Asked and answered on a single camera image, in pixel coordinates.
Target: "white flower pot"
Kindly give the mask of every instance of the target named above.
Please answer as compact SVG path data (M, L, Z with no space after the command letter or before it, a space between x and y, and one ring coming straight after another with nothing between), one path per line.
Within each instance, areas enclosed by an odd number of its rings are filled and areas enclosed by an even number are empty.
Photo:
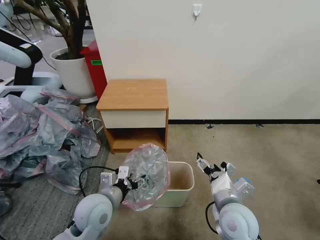
M96 96L89 70L84 58L58 60L57 56L67 53L68 49L60 49L50 54L51 61L57 70L65 89L80 99Z

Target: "trash bag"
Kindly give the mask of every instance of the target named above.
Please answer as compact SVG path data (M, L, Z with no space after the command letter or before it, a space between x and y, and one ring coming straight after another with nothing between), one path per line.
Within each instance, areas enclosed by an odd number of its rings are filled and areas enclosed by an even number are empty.
M75 145L70 146L70 151L61 149L53 155L48 155L46 164L49 183L72 195L80 191L79 175L82 171L80 145L77 141L75 143ZM87 173L84 172L81 177L83 186L86 178Z
M47 157L28 157L24 159L21 165L14 172L15 181L24 181L29 177L34 177L44 173L44 166L47 162Z
M5 158L0 159L0 179L9 178L19 167L22 160L28 157L29 148L26 147Z
M51 102L48 105L37 105L37 107L42 114L39 118L37 135L33 144L30 145L29 156L51 154L58 151L64 140L71 134L80 135L80 122L83 120L83 113L77 106ZM68 110L73 114L77 113L77 115L69 115Z
M49 101L56 101L64 104L78 105L80 99L72 95L66 90L56 89L51 87L43 87L41 95L49 97Z
M39 117L40 111L33 104L17 96L0 98L0 159L30 144Z
M133 149L123 166L129 167L130 180L138 181L138 189L129 191L122 204L135 211L152 206L169 188L170 169L167 154L157 145L144 144Z
M48 87L42 95L50 98L46 105L13 95L0 98L0 179L14 175L25 180L45 170L52 185L77 194L84 162L97 156L100 141L83 111L71 105L78 98Z

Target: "wooden nightstand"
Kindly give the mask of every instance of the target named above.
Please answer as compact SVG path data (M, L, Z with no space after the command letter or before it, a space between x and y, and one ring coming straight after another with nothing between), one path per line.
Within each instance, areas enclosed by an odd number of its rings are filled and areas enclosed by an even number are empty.
M148 142L167 150L165 79L110 80L97 110L111 153L130 152Z

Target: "wooden tabletop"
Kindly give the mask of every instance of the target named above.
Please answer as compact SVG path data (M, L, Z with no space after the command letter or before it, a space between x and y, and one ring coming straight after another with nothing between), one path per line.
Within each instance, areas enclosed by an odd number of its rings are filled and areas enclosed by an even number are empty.
M100 111L166 110L168 107L165 79L110 80L97 104Z

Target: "black baseboard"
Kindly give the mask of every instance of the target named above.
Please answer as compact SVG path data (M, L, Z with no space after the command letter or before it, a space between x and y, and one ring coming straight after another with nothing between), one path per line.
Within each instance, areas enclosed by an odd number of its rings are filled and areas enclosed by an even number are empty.
M320 124L320 119L171 119L169 124Z

